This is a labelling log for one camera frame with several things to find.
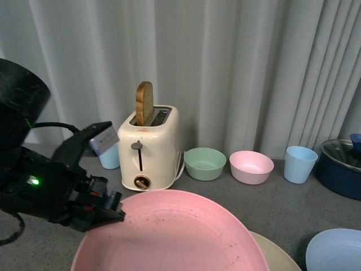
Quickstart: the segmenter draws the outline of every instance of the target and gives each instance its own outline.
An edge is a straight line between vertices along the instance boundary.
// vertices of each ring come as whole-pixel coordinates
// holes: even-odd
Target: white toaster
[[[167,189],[181,162],[179,113],[173,106],[154,106],[144,126],[135,111],[118,130],[122,184],[131,190]]]

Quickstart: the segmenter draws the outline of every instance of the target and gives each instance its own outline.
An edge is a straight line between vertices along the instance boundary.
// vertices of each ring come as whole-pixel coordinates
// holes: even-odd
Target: green bowl
[[[218,178],[227,158],[212,148],[193,148],[184,155],[188,174],[199,181],[211,181]]]

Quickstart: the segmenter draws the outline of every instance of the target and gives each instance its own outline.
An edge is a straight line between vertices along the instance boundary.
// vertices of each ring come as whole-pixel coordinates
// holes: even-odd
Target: blue plate
[[[361,231],[331,229],[310,241],[306,251],[307,271],[360,271]]]

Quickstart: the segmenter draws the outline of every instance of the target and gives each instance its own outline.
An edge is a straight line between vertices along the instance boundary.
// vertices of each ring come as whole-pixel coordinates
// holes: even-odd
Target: black cable
[[[78,128],[76,128],[74,125],[70,125],[70,124],[66,124],[66,123],[35,123],[35,125],[33,126],[33,128],[40,128],[40,127],[62,127],[62,128],[67,128],[68,130],[70,130],[73,133],[77,133],[80,130]]]
[[[21,218],[21,216],[18,213],[11,213],[11,215],[14,216],[14,218],[16,218],[19,221],[19,229],[16,232],[14,232],[9,238],[0,240],[0,246],[3,246],[5,244],[9,244],[9,243],[17,240],[22,235],[22,233],[24,232],[25,222]]]

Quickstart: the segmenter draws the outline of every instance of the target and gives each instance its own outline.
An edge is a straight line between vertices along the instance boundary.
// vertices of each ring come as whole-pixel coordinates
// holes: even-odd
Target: toast
[[[135,117],[137,126],[144,126],[153,114],[153,85],[151,82],[140,83],[136,94]]]

